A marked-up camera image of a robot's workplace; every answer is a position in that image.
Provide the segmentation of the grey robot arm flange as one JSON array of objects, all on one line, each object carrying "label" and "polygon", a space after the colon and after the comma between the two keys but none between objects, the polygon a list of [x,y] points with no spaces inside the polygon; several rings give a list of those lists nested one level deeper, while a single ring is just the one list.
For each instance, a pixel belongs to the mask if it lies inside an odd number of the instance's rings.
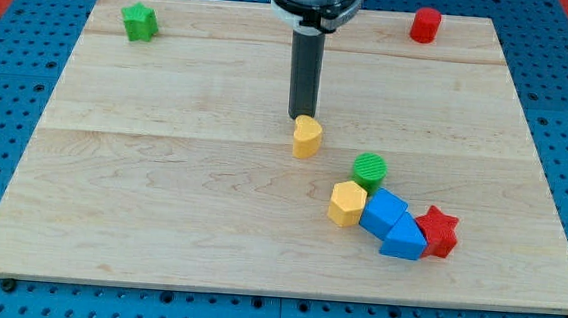
[{"label": "grey robot arm flange", "polygon": [[272,11],[295,32],[317,36],[346,25],[365,0],[270,0]]}]

